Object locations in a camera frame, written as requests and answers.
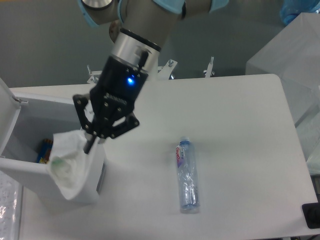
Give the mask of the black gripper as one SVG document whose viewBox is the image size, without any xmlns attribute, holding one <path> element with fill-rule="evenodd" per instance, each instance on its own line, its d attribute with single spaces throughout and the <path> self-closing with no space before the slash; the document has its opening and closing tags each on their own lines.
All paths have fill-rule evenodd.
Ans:
<svg viewBox="0 0 320 240">
<path fill-rule="evenodd" d="M 107 138 L 116 139 L 140 125 L 133 111 L 148 77 L 143 70 L 146 60 L 143 56 L 138 67 L 131 67 L 110 56 L 97 84 L 90 90 L 90 96 L 75 94 L 72 97 L 87 140 L 83 147 L 85 154 L 90 153 L 97 136 L 98 144 L 103 144 Z M 85 113 L 89 100 L 94 112 L 93 121 L 89 121 Z"/>
</svg>

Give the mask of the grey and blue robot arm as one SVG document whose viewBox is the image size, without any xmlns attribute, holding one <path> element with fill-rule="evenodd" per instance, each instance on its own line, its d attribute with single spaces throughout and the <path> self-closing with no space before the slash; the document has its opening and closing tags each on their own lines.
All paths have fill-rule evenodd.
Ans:
<svg viewBox="0 0 320 240">
<path fill-rule="evenodd" d="M 80 0 L 90 26 L 121 24 L 96 85 L 73 96 L 88 154 L 95 140 L 103 143 L 139 126 L 135 101 L 174 25 L 185 18 L 212 13 L 226 0 Z"/>
</svg>

